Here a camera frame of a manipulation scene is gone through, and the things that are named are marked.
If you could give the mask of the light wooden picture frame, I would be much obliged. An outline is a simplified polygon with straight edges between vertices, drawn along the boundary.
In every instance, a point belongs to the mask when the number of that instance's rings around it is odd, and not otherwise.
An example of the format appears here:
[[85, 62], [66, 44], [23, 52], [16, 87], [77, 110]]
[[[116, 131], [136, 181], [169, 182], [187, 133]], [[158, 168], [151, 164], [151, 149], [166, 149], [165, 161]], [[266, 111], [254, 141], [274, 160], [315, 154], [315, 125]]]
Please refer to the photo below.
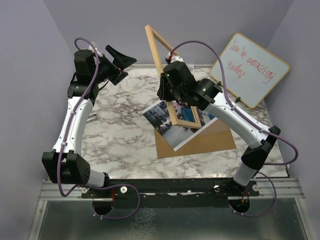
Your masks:
[[[152, 53], [155, 68], [157, 70], [158, 75], [160, 76], [161, 73], [163, 72], [164, 67], [163, 67], [162, 60], [157, 48], [157, 42], [159, 42], [168, 51], [172, 51], [173, 47], [150, 25], [146, 25], [144, 29], [145, 29], [150, 50]], [[194, 121], [187, 121], [187, 120], [178, 119], [176, 114], [176, 109], [172, 101], [167, 101], [166, 105], [167, 105], [168, 113], [173, 126], [192, 128], [192, 129], [200, 129], [202, 127], [197, 109], [194, 106], [191, 107]]]

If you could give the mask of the colour photo print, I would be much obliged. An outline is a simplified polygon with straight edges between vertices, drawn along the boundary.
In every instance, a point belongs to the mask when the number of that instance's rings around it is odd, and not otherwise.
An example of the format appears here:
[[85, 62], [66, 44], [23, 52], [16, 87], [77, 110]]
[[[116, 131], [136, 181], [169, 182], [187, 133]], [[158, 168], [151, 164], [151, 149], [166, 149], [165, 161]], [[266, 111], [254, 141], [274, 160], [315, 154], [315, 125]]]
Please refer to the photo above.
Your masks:
[[217, 120], [212, 114], [196, 107], [192, 108], [186, 103], [177, 103], [176, 101], [173, 101], [172, 104], [177, 120], [194, 124], [196, 122], [196, 117], [198, 117], [201, 128], [191, 128], [173, 124], [167, 104], [164, 100], [160, 100], [149, 106], [142, 114], [174, 151], [180, 149]]

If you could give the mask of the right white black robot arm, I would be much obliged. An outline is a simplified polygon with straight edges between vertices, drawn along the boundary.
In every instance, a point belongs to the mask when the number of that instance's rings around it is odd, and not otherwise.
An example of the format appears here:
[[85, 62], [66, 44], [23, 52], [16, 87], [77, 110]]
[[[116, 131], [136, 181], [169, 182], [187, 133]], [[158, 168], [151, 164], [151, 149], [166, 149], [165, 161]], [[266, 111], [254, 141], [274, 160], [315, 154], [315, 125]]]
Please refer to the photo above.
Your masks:
[[157, 96], [160, 100], [186, 103], [213, 115], [247, 143], [242, 162], [229, 184], [230, 191], [236, 196], [246, 192], [249, 181], [263, 167], [281, 130], [277, 126], [268, 127], [238, 108], [210, 79], [195, 80], [181, 61], [174, 61], [163, 68]]

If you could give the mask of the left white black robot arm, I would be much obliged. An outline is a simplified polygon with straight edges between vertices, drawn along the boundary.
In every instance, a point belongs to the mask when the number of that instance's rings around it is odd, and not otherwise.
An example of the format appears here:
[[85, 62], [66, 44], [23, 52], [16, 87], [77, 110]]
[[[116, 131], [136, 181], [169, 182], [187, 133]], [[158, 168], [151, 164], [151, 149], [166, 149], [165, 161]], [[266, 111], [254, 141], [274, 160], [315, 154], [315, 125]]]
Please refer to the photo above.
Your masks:
[[74, 53], [75, 74], [67, 90], [67, 112], [62, 129], [52, 150], [44, 152], [41, 159], [53, 183], [90, 186], [101, 198], [110, 193], [111, 186], [108, 175], [92, 170], [81, 156], [85, 126], [100, 91], [99, 84], [109, 80], [117, 85], [128, 76], [125, 69], [137, 62], [110, 45], [105, 49], [113, 61], [93, 49]]

